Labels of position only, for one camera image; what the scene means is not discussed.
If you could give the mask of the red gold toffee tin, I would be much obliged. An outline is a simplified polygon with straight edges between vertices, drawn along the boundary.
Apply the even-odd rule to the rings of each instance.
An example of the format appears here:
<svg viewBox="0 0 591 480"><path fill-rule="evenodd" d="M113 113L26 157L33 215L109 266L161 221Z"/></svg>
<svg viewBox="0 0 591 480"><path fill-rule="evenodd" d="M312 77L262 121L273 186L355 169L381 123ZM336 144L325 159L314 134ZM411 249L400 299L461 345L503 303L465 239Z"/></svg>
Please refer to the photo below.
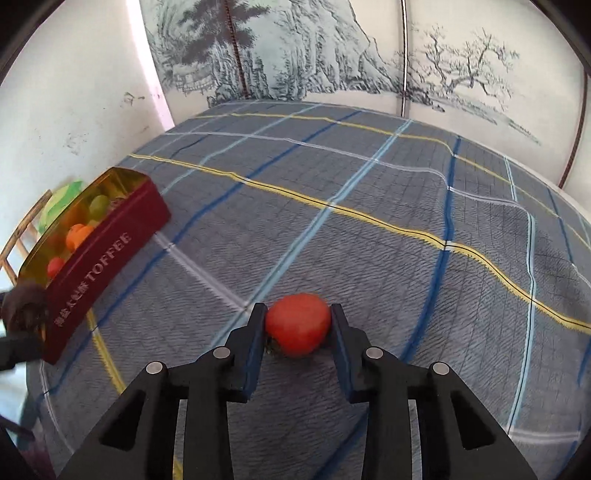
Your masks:
<svg viewBox="0 0 591 480"><path fill-rule="evenodd" d="M109 197L110 209L101 220L89 217L97 195ZM121 167L106 170L89 184L40 236L22 264L18 278L46 291L49 318L42 328L42 359L54 364L94 302L131 258L167 223L171 214L149 176ZM92 225L93 232L74 251L65 245L75 224ZM65 265L54 279L49 260Z"/></svg>

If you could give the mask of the blue plaid tablecloth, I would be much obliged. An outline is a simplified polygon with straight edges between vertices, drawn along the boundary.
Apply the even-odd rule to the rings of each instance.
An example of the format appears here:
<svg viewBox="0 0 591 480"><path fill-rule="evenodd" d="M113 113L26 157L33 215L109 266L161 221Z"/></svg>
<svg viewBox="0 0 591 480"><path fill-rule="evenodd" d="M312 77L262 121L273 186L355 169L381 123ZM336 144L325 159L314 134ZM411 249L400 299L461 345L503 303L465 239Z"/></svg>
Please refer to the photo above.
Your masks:
<svg viewBox="0 0 591 480"><path fill-rule="evenodd" d="M148 362L193 361L296 293L449 364L541 479L589 431L590 218L525 168L423 123L276 102L205 111L121 166L171 217L27 372L56 470Z"/></svg>

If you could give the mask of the small red tomato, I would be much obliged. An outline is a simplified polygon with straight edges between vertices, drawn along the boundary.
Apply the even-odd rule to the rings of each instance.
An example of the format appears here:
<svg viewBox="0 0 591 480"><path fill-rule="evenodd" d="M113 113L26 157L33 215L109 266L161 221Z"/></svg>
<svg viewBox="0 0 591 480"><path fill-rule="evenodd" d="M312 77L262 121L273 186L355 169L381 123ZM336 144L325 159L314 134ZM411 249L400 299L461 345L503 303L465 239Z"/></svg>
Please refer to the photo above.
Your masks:
<svg viewBox="0 0 591 480"><path fill-rule="evenodd" d="M60 270L65 265L65 260L59 256L51 258L47 264L47 275L50 279L54 279Z"/></svg>

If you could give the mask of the green tissue pack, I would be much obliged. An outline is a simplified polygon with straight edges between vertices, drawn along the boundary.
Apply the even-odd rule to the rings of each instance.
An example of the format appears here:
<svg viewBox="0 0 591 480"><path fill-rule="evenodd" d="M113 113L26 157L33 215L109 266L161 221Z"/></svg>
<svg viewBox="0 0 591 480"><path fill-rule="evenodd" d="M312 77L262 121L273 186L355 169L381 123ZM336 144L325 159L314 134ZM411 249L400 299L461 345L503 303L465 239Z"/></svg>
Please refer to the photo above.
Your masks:
<svg viewBox="0 0 591 480"><path fill-rule="evenodd" d="M39 215L38 231L43 234L61 212L85 189L83 180L76 180L52 193Z"/></svg>

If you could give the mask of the landscape painted folding screen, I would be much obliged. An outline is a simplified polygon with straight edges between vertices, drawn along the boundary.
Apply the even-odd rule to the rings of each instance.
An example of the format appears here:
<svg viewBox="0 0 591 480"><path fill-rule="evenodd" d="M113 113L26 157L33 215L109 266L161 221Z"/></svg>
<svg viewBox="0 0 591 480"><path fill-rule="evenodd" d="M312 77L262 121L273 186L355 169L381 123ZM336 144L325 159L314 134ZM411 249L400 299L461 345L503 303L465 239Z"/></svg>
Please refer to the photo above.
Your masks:
<svg viewBox="0 0 591 480"><path fill-rule="evenodd" d="M144 1L172 117L238 99L383 111L458 133L590 203L590 77L530 1Z"/></svg>

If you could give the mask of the green lime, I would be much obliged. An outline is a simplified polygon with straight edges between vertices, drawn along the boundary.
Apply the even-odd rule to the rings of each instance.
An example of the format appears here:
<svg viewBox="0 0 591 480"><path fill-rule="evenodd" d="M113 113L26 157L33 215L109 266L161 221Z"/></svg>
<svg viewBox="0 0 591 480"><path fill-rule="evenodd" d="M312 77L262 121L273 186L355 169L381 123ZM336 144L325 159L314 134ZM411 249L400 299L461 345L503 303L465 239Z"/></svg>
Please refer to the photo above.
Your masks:
<svg viewBox="0 0 591 480"><path fill-rule="evenodd" d="M97 195L92 199L89 205L89 217L92 220L101 220L110 209L110 199L106 195Z"/></svg>

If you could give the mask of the large orange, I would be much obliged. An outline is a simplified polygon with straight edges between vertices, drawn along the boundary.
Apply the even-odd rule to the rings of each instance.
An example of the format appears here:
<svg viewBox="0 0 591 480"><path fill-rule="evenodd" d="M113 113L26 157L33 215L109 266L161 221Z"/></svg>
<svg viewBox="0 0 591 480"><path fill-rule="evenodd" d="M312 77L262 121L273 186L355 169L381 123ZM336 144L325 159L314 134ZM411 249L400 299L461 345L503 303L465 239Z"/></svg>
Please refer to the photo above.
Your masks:
<svg viewBox="0 0 591 480"><path fill-rule="evenodd" d="M92 225L75 224L73 225L65 238L65 245L69 252L74 252L81 243L93 232Z"/></svg>

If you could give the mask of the dark brown chestnut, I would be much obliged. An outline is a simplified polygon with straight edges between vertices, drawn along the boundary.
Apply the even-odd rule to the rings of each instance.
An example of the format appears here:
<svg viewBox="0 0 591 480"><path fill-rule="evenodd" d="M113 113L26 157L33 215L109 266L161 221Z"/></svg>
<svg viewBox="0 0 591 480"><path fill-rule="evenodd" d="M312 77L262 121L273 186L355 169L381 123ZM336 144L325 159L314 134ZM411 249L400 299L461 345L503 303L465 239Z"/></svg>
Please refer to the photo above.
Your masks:
<svg viewBox="0 0 591 480"><path fill-rule="evenodd" d="M46 291L39 284L19 282L1 293L1 320L8 333L41 335L48 317Z"/></svg>

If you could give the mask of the wooden chair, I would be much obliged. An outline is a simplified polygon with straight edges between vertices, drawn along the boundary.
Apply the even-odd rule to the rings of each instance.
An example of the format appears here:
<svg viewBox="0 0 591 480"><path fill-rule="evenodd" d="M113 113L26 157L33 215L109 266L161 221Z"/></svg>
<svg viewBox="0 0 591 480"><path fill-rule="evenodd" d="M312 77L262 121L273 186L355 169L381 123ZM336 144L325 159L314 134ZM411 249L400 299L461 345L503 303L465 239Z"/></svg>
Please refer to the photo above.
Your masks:
<svg viewBox="0 0 591 480"><path fill-rule="evenodd" d="M51 190L47 190L43 193L18 223L1 251L1 271L7 275L12 286L17 283L18 275L10 264L9 257L12 251L16 249L22 260L27 259L30 253L30 248L23 242L22 238L25 237L26 239L31 240L32 245L35 245L39 240L40 234L35 225L35 220L40 216L41 211L47 205L52 194L53 192Z"/></svg>

